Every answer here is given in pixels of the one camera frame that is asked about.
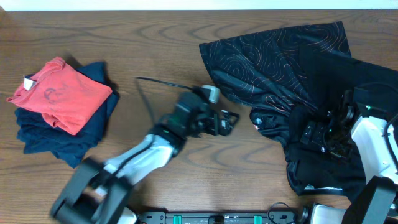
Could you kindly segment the black jersey with orange lines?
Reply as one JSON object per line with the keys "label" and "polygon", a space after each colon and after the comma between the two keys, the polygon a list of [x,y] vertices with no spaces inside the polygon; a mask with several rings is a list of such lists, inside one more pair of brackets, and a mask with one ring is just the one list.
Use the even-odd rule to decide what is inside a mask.
{"label": "black jersey with orange lines", "polygon": [[251,121],[265,137],[286,146],[289,116],[297,106],[317,110],[309,77],[299,60],[301,47],[350,57],[341,21],[285,27],[199,45],[206,70],[230,101],[250,106]]}

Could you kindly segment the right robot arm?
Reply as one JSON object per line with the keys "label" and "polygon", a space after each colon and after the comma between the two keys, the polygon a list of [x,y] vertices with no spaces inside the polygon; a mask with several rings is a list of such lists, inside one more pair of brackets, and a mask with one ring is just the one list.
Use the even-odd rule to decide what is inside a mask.
{"label": "right robot arm", "polygon": [[299,223],[384,223],[397,215],[397,89],[368,83],[347,89],[326,121],[310,120],[301,143],[347,174],[359,158],[366,179],[347,209],[313,204]]}

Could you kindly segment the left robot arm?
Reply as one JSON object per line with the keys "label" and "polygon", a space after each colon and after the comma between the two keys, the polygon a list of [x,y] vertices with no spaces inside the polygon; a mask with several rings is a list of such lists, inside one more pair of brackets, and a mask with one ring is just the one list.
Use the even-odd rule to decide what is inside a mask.
{"label": "left robot arm", "polygon": [[50,215],[60,223],[133,222],[135,215],[124,212],[138,182],[167,165],[189,137],[202,133],[227,136],[238,121],[238,114],[217,113],[210,100],[184,92],[174,111],[164,115],[140,144],[105,162],[85,159],[54,202]]}

